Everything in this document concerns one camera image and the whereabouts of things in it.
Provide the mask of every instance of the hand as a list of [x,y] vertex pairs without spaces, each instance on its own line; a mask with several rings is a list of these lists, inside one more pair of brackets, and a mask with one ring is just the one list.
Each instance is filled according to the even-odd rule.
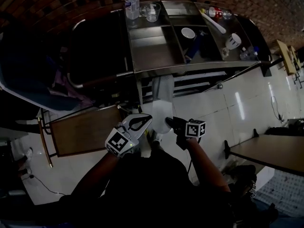
[[174,116],[173,119],[166,117],[166,123],[173,128],[174,133],[177,135],[176,144],[180,146],[182,150],[185,150],[188,147],[187,140],[189,139],[189,137],[185,137],[187,121]]

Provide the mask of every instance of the red can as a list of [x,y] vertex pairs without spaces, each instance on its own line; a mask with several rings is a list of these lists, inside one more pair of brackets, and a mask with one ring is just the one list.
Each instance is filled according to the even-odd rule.
[[216,7],[209,7],[208,14],[212,18],[221,18],[223,16],[222,10]]

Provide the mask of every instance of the white cup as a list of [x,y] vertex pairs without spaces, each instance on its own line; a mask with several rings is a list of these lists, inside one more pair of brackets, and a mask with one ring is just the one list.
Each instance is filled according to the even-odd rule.
[[235,48],[237,48],[239,45],[241,45],[242,43],[242,40],[241,38],[233,33],[229,36],[228,40],[226,40],[226,47],[229,49],[229,50],[233,50]]
[[188,39],[193,39],[195,37],[194,31],[190,28],[187,28],[187,27],[182,28],[181,33],[184,37],[186,37]]

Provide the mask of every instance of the wire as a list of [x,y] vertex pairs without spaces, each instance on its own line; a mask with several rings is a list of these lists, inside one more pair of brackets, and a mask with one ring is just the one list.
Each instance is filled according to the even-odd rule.
[[47,187],[46,185],[44,185],[44,183],[43,183],[38,177],[35,177],[33,174],[31,174],[29,177],[23,179],[22,181],[24,181],[24,180],[26,180],[26,179],[28,179],[28,178],[31,178],[31,179],[36,178],[38,181],[41,182],[41,184],[42,184],[48,191],[50,191],[50,192],[52,192],[52,193],[54,193],[54,194],[61,194],[61,195],[63,195],[63,196],[66,195],[66,194],[64,194],[64,193],[62,193],[62,192],[53,192],[53,191],[51,191],[50,189],[48,189],[48,187]]
[[189,175],[189,172],[190,172],[191,165],[192,165],[192,159],[190,160],[190,164],[189,164],[189,167],[188,167],[188,171],[187,171],[188,175]]
[[188,168],[188,171],[187,171],[188,175],[189,175],[189,172],[190,172],[191,165],[192,165],[192,159],[190,161],[190,165],[189,165],[189,168]]
[[[276,112],[277,112],[278,116],[276,116],[275,108],[274,108],[274,105],[272,104],[272,98],[274,98],[274,100],[275,100],[275,103],[276,103]],[[276,119],[279,120],[282,123],[283,122],[282,115],[280,115],[280,113],[279,113],[278,103],[276,101],[276,97],[275,96],[270,97],[270,103],[271,103],[272,110],[274,111]]]
[[25,179],[22,179],[21,181],[24,181],[24,180],[29,179],[29,178],[30,178],[30,176],[29,176],[29,177],[27,177],[27,178],[25,178]]

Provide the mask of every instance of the water bottle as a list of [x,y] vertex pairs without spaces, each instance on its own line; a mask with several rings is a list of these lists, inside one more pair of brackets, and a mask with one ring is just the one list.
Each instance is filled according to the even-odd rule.
[[139,0],[125,0],[125,13],[128,19],[139,17]]
[[258,47],[250,46],[247,50],[244,50],[239,57],[242,61],[254,61],[257,60]]

